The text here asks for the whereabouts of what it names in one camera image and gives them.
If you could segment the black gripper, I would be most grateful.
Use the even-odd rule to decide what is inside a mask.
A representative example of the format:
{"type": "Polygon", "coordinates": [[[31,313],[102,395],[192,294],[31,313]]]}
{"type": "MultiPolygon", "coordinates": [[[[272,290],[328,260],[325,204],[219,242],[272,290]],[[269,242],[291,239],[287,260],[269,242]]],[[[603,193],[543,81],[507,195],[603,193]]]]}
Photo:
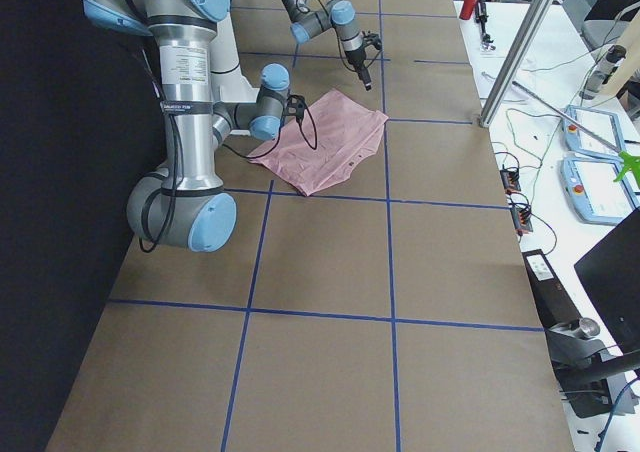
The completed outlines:
{"type": "Polygon", "coordinates": [[[345,56],[348,64],[357,73],[365,90],[370,91],[372,89],[372,81],[368,68],[364,66],[364,48],[359,47],[354,50],[346,50],[345,56]]]}

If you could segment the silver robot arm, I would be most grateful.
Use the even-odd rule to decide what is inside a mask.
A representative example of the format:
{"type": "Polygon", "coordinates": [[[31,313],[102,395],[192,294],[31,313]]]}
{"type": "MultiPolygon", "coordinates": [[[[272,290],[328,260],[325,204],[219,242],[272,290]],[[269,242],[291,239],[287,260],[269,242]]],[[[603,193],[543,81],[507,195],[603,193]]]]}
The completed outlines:
{"type": "Polygon", "coordinates": [[[299,45],[332,30],[337,38],[339,51],[346,60],[345,66],[354,72],[369,91],[372,88],[368,70],[366,49],[370,46],[381,50],[381,40],[376,33],[365,33],[360,27],[354,6],[348,0],[280,0],[289,16],[290,31],[299,45]]]}
{"type": "Polygon", "coordinates": [[[242,75],[230,0],[83,0],[96,26],[153,37],[167,158],[134,187],[127,219],[142,242],[213,252],[230,238],[236,203],[215,171],[215,151],[232,133],[279,136],[289,72],[265,66],[261,85],[242,75]]]}

